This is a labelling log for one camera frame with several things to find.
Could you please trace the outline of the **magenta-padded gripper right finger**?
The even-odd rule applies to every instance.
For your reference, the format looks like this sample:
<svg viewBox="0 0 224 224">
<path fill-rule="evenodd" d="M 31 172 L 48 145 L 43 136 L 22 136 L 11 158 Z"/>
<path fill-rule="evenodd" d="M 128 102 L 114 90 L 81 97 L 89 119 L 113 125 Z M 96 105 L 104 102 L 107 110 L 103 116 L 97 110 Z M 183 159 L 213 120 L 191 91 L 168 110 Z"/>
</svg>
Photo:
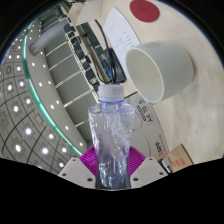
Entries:
<svg viewBox="0 0 224 224">
<path fill-rule="evenodd" d="M 167 176 L 155 158 L 145 157 L 134 147 L 129 150 L 127 171 L 128 187 L 143 187 Z"/>
</svg>

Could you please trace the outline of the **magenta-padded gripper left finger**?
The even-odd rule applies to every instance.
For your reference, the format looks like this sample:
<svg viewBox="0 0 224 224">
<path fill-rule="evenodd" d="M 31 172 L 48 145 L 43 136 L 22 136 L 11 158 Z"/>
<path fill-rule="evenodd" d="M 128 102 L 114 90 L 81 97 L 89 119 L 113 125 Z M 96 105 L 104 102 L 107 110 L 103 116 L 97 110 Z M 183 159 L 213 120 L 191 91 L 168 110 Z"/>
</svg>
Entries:
<svg viewBox="0 0 224 224">
<path fill-rule="evenodd" d="M 81 187 L 95 187 L 98 162 L 93 148 L 79 158 L 71 158 L 59 173 L 59 177 Z"/>
</svg>

